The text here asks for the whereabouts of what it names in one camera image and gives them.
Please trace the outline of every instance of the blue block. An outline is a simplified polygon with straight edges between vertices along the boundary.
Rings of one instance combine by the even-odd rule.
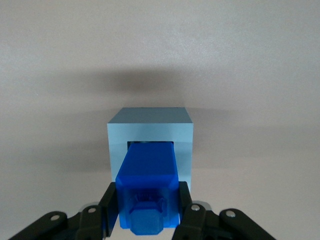
[[[132,143],[116,176],[120,225],[156,235],[179,224],[179,179],[172,142]]]
[[[122,108],[107,124],[112,181],[130,142],[173,142],[180,181],[191,186],[194,124],[184,107]]]

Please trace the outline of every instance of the cube front face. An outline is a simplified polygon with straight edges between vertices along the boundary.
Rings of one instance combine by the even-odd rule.
[[[184,107],[123,108],[107,124],[112,181],[128,142],[173,142],[179,181],[191,186],[193,123]]]

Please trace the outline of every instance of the light blue cube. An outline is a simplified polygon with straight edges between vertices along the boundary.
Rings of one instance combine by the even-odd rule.
[[[184,107],[124,107],[107,124],[112,181],[132,142],[173,142],[179,181],[191,187],[194,124]]]

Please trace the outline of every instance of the translucent blue plastic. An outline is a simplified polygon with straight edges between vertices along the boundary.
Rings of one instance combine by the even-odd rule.
[[[156,235],[179,224],[179,179],[172,142],[132,143],[116,176],[120,226]]]

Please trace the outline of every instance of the dark blue rectangular block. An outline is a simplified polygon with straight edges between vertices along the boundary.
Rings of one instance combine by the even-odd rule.
[[[179,179],[172,142],[132,143],[115,179],[122,228],[154,235],[179,224]]]

